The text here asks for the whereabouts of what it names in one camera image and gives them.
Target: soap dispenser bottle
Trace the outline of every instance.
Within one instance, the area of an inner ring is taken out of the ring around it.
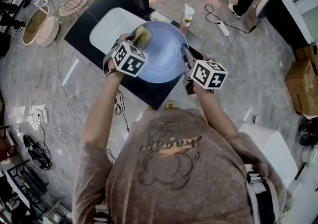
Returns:
[[[179,30],[183,33],[184,36],[186,36],[190,27],[192,16],[194,14],[194,9],[191,8],[188,4],[185,4],[184,6],[185,6],[184,15],[179,24]]]

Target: forearm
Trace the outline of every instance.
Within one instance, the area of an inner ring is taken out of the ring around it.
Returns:
[[[223,137],[236,136],[238,129],[218,104],[214,94],[198,87],[195,87],[195,92],[209,125]]]
[[[107,77],[105,86],[88,115],[83,132],[83,143],[94,142],[106,149],[120,81],[121,77],[117,73]]]

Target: white sneaker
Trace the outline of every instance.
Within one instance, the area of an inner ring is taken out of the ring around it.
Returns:
[[[229,3],[229,10],[234,14],[234,16],[237,18],[237,19],[241,19],[241,16],[236,14],[234,9],[233,9],[233,3]]]

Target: sleeve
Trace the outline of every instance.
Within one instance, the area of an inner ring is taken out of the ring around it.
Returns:
[[[277,192],[279,209],[282,213],[286,203],[287,191],[285,185],[277,174],[276,170],[269,163],[268,159],[256,146],[250,136],[246,133],[239,133],[235,137],[226,137],[235,152],[241,157],[244,164],[252,164],[263,177],[269,179],[275,186]]]
[[[92,223],[95,205],[105,199],[105,184],[111,167],[101,146],[93,142],[83,144],[73,193],[74,224]]]

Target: white sink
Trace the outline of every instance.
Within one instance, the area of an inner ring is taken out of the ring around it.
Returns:
[[[107,54],[123,33],[133,32],[146,21],[120,8],[111,9],[90,33],[91,44]]]

